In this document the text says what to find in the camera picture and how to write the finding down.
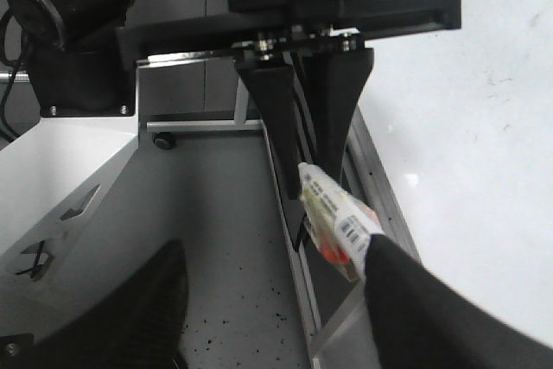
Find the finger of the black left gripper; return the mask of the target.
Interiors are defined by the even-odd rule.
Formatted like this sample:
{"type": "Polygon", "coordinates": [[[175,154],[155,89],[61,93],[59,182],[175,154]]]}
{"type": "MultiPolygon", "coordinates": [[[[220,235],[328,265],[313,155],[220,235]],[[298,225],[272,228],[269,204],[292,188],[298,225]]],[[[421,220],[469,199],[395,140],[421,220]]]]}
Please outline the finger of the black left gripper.
{"type": "Polygon", "coordinates": [[[316,161],[339,181],[346,138],[359,97],[371,74],[371,48],[349,52],[302,55],[301,82],[312,119],[316,161]]]}
{"type": "Polygon", "coordinates": [[[283,170],[288,197],[297,200],[300,193],[297,123],[294,109],[294,71],[290,65],[235,65],[240,79],[251,95],[277,160],[283,170]]]}

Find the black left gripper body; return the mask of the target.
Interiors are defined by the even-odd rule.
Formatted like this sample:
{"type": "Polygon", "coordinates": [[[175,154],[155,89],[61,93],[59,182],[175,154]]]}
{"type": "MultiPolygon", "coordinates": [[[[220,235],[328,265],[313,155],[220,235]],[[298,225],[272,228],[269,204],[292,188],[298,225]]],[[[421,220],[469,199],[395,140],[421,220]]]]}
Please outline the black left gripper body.
{"type": "Polygon", "coordinates": [[[306,46],[328,29],[367,40],[461,28],[461,0],[227,0],[216,16],[117,31],[126,67],[208,60],[306,46]]]}

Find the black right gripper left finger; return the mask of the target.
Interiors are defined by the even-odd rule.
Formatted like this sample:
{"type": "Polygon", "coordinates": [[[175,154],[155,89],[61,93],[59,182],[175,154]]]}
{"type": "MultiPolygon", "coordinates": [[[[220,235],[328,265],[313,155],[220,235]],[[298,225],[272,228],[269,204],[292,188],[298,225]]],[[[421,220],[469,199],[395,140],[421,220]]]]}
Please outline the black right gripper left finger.
{"type": "Polygon", "coordinates": [[[181,242],[163,245],[127,281],[38,344],[34,368],[185,368],[179,352],[188,308],[181,242]]]}

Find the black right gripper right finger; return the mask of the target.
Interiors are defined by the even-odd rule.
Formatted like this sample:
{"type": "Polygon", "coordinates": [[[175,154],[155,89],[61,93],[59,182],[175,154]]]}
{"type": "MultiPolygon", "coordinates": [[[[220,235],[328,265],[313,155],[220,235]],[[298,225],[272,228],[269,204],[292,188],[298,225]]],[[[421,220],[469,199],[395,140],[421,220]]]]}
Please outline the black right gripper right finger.
{"type": "Polygon", "coordinates": [[[550,368],[552,350],[450,289],[385,235],[365,257],[365,302],[383,368],[550,368]]]}

